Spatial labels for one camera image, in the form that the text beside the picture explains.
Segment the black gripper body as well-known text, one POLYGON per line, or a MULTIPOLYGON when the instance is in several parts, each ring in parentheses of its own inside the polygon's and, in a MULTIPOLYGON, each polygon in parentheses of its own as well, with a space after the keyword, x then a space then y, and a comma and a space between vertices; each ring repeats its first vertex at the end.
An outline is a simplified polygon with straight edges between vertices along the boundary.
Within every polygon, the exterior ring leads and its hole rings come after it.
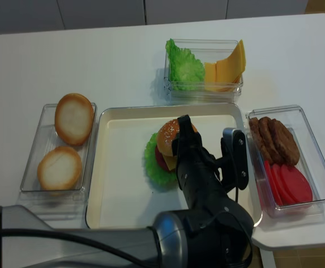
POLYGON ((177 156, 176 177, 188 208, 201 208, 211 198, 218 203, 228 197, 217 175, 214 158, 203 147, 199 133, 177 134, 172 148, 177 156))

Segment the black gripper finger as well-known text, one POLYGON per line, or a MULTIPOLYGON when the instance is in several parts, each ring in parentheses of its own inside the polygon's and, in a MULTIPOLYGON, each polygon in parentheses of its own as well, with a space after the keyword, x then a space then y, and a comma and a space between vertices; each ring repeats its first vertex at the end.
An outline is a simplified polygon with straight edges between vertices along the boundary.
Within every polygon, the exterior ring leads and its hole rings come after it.
POLYGON ((178 117, 178 124, 180 140, 187 140, 193 137, 195 131, 188 114, 178 117))

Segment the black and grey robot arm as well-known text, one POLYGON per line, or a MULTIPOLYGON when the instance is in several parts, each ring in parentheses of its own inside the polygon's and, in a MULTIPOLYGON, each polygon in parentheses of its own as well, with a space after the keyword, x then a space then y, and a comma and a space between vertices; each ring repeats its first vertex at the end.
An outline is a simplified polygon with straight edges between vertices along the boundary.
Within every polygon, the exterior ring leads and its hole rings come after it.
POLYGON ((248 184, 245 134, 224 129, 222 157, 216 159, 203 147, 189 116, 179 117, 178 123, 172 145, 187 209, 161 212, 146 228, 58 231, 23 206, 0 206, 0 264, 3 239, 19 237, 19 249, 40 241, 73 243, 70 254, 49 258, 51 266, 248 267, 252 255, 245 251, 252 249, 254 222, 237 198, 227 195, 248 184))

